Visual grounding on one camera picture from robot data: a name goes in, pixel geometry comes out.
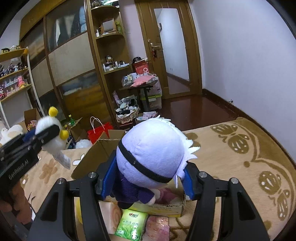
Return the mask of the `person left hand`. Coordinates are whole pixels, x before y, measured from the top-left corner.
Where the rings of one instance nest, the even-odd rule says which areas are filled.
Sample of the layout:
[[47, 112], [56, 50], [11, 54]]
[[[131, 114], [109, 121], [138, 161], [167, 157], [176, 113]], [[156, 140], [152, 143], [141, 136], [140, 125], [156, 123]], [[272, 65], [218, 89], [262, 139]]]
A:
[[12, 199], [12, 202], [6, 202], [1, 199], [1, 211], [10, 212], [13, 209], [17, 211], [16, 219], [18, 222], [26, 225], [31, 222], [32, 219], [32, 210], [30, 204], [25, 197], [24, 190], [21, 186], [20, 181], [5, 194]]

